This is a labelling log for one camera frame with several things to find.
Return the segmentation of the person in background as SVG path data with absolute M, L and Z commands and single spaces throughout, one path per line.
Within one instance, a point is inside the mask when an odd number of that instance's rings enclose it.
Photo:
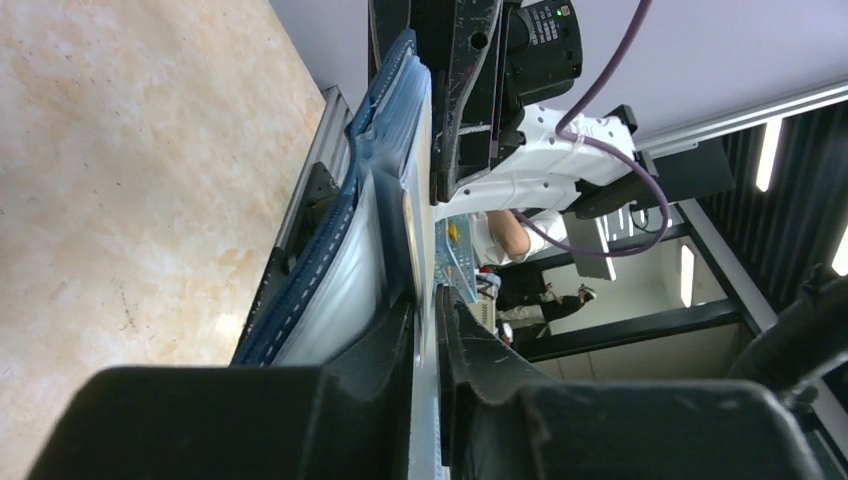
M 567 231 L 563 216 L 543 210 L 522 222 L 510 210 L 477 212 L 470 215 L 474 248 L 485 266 L 521 263 L 552 246 L 550 239 L 563 243 Z

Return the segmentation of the blue leather card holder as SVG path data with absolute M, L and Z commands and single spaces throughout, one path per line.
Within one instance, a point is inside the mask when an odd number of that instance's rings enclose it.
M 348 127 L 339 190 L 235 350 L 250 478 L 407 475 L 418 302 L 403 196 L 429 94 L 405 29 Z

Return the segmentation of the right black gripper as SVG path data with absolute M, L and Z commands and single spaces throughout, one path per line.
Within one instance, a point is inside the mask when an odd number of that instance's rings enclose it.
M 368 82 L 409 26 L 410 0 L 367 1 Z M 430 202 L 448 202 L 459 183 L 460 128 L 491 50 L 498 51 L 493 147 L 519 145 L 528 105 L 568 92 L 582 73 L 576 10 L 570 1 L 452 1 L 434 71 Z M 496 31 L 500 27 L 499 43 Z

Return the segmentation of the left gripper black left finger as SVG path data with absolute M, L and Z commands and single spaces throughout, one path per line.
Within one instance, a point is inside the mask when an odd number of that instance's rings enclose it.
M 120 367 L 75 394 L 33 479 L 403 479 L 414 304 L 320 366 Z

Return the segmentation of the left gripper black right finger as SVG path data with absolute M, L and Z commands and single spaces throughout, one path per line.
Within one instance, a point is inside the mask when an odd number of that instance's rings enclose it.
M 819 479 L 799 425 L 746 381 L 576 382 L 537 370 L 452 287 L 434 298 L 455 479 Z

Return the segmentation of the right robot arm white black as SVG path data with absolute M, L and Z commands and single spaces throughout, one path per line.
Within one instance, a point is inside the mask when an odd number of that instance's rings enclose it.
M 509 209 L 593 219 L 734 185 L 719 141 L 659 157 L 635 146 L 627 105 L 599 118 L 544 107 L 582 72 L 569 1 L 372 1 L 368 14 L 373 70 L 409 47 L 427 71 L 431 147 L 407 201 L 431 219 Z

